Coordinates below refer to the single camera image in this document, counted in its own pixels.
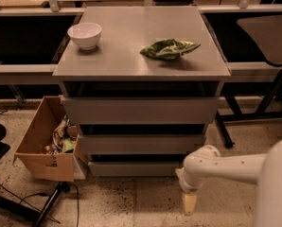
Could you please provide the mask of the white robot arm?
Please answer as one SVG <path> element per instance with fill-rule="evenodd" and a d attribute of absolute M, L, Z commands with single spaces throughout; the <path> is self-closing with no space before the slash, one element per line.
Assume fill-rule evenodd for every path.
<path fill-rule="evenodd" d="M 263 154 L 223 157 L 211 145 L 188 154 L 176 170 L 186 193 L 209 177 L 257 186 L 253 227 L 282 227 L 282 140 Z"/>

